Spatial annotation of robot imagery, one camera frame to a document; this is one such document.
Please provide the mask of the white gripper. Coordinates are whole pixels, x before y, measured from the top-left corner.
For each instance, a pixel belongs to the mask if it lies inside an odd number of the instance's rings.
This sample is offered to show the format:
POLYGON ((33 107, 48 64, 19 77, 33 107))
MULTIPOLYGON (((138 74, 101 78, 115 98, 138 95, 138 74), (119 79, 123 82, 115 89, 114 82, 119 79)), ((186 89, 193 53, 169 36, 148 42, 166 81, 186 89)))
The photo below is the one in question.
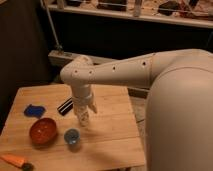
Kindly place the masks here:
POLYGON ((90 85, 72 86, 72 99, 74 104, 74 113, 78 117, 79 124, 82 127, 89 125, 88 110, 97 112, 94 99, 94 93, 90 85))

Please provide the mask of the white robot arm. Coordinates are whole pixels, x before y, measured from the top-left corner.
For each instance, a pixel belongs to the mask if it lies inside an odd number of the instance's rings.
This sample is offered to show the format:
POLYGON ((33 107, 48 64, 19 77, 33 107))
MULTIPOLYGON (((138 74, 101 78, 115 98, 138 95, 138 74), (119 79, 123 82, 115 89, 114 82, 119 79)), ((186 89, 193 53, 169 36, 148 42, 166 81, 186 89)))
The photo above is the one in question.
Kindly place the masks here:
POLYGON ((147 88, 147 171, 213 171, 213 53, 173 50, 100 65, 81 55, 60 76, 80 120, 97 110, 93 84, 147 88))

